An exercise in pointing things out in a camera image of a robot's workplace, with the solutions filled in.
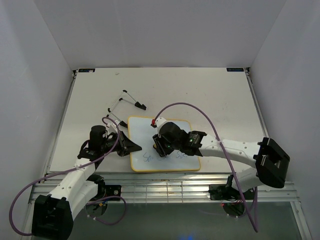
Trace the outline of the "yellow framed whiteboard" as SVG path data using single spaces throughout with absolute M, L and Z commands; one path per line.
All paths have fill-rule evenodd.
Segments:
M 130 154 L 133 171 L 158 173 L 200 170 L 198 156 L 188 156 L 180 150 L 174 150 L 171 143 L 159 137 L 158 130 L 151 123 L 152 118 L 146 116 L 130 116 L 127 120 L 129 139 L 142 148 Z

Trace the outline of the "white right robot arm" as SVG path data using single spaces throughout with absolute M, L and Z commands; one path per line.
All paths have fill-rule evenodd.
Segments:
M 210 188 L 213 200 L 239 200 L 262 185 L 276 189 L 285 186 L 290 157 L 272 138 L 260 142 L 219 141 L 202 131 L 186 132 L 165 119 L 153 120 L 151 126 L 157 130 L 152 138 L 160 157 L 180 151 L 187 156 L 224 158 L 249 166 L 241 172 L 233 171 L 225 185 Z

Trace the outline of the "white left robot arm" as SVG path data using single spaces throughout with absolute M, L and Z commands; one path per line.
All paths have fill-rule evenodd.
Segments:
M 80 147 L 75 170 L 69 172 L 59 185 L 47 195 L 39 195 L 34 202 L 31 233 L 49 240 L 69 238 L 76 216 L 90 201 L 107 195 L 104 178 L 95 174 L 106 153 L 116 152 L 125 157 L 142 147 L 131 141 L 122 131 L 107 133 L 102 125 L 91 128 L 89 139 Z

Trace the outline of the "right blue corner label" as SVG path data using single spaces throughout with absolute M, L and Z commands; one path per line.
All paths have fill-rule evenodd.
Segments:
M 227 67 L 227 72 L 244 72 L 242 67 Z

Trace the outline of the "blue corner label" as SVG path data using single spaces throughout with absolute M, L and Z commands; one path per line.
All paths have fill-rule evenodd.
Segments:
M 78 72 L 79 73 L 94 73 L 95 72 L 95 68 L 79 68 Z
M 227 72 L 244 72 L 242 67 L 227 67 Z

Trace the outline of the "left blue corner label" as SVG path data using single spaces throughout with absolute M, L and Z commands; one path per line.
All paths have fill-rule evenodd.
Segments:
M 78 72 L 79 73 L 94 73 L 95 72 L 95 68 L 79 68 Z

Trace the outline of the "aluminium table front rail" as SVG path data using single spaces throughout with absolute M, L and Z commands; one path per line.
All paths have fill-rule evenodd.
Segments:
M 100 175 L 106 185 L 121 185 L 121 196 L 127 203 L 209 203 L 209 185 L 224 185 L 229 174 L 191 173 L 109 173 Z M 55 176 L 36 183 L 31 190 L 29 203 L 39 195 L 46 195 L 62 180 Z M 258 187 L 258 202 L 298 202 L 295 185 L 287 181 L 284 188 Z

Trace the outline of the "aluminium table rail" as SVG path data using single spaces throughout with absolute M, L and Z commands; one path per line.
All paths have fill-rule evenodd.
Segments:
M 259 103 L 254 90 L 250 67 L 244 69 L 253 102 L 258 114 L 259 122 L 263 132 L 263 140 L 258 143 L 257 173 L 261 182 L 273 188 L 282 188 L 285 185 L 286 175 L 290 157 L 288 154 L 270 138 Z
M 55 152 L 56 144 L 57 144 L 57 141 L 58 141 L 58 138 L 59 138 L 59 134 L 60 134 L 62 125 L 63 125 L 63 121 L 64 121 L 64 118 L 65 118 L 65 114 L 66 114 L 66 111 L 67 111 L 67 108 L 68 108 L 68 104 L 69 104 L 69 101 L 70 101 L 70 97 L 71 97 L 71 94 L 72 94 L 72 90 L 73 90 L 73 87 L 74 87 L 74 84 L 75 84 L 75 79 L 77 77 L 78 72 L 79 72 L 78 69 L 75 69 L 75 70 L 72 71 L 72 80 L 70 82 L 69 89 L 68 89 L 66 98 L 64 100 L 63 106 L 62 106 L 62 111 L 61 111 L 61 114 L 59 116 L 58 123 L 53 129 L 54 130 L 54 135 L 53 135 L 52 141 L 51 141 L 51 143 L 49 145 L 48 152 L 47 152 L 47 154 L 46 154 L 46 156 L 44 158 L 44 165 L 43 165 L 40 177 L 45 177 L 47 175 L 47 173 L 48 173 L 48 168 L 50 167 L 51 159 L 52 159 L 52 156 L 53 156 L 53 154 Z
M 127 203 L 209 203 L 209 185 L 224 185 L 229 174 L 191 173 L 109 173 L 100 175 L 106 185 L 121 185 L 121 196 Z M 31 190 L 29 203 L 39 195 L 46 195 L 62 180 L 55 176 L 36 183 Z M 295 185 L 287 181 L 284 188 L 258 187 L 258 202 L 298 202 Z

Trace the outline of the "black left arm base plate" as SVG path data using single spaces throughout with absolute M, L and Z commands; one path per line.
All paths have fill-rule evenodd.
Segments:
M 90 199 L 91 201 L 95 201 L 104 197 L 121 195 L 122 186 L 106 184 L 105 179 L 101 175 L 92 174 L 87 180 L 97 185 L 97 194 Z

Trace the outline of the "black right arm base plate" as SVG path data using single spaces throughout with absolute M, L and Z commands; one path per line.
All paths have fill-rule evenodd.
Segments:
M 246 200 L 254 199 L 254 188 L 260 183 L 259 178 L 254 174 L 249 177 L 237 177 L 242 194 Z M 242 200 L 238 186 L 235 181 L 235 177 L 231 174 L 227 178 L 226 184 L 210 184 L 208 187 L 211 200 L 224 200 L 224 201 L 238 201 Z

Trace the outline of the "aluminium table left rail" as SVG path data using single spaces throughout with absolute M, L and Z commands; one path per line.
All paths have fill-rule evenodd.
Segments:
M 74 84 L 75 84 L 75 79 L 77 77 L 78 72 L 79 72 L 78 69 L 75 69 L 75 70 L 72 71 L 72 80 L 70 82 L 69 89 L 68 89 L 66 98 L 64 100 L 63 106 L 62 106 L 62 111 L 61 111 L 61 114 L 59 116 L 58 123 L 53 129 L 54 130 L 54 135 L 53 135 L 52 141 L 51 141 L 51 143 L 49 145 L 48 152 L 47 152 L 47 154 L 46 154 L 46 156 L 44 158 L 44 165 L 43 165 L 40 177 L 45 177 L 47 175 L 47 173 L 48 173 L 48 168 L 50 167 L 51 159 L 52 159 L 52 156 L 53 156 L 53 154 L 55 152 L 56 144 L 57 144 L 57 141 L 58 141 L 58 138 L 59 138 L 59 134 L 60 134 L 62 125 L 63 125 L 63 121 L 64 121 L 64 118 L 65 118 L 65 114 L 66 114 L 66 111 L 67 111 L 67 108 L 68 108 L 68 104 L 69 104 L 69 101 L 70 101 L 70 97 L 71 97 L 71 94 L 72 94 L 72 90 L 73 90 L 73 87 L 74 87 Z

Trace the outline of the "aluminium table right rail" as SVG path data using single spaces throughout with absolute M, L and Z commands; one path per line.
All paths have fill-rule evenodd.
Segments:
M 270 138 L 259 103 L 254 90 L 250 67 L 244 69 L 253 102 L 258 114 L 259 122 L 263 132 L 263 140 L 258 143 L 257 173 L 261 182 L 273 188 L 282 188 L 285 185 L 286 175 L 290 157 L 288 154 Z

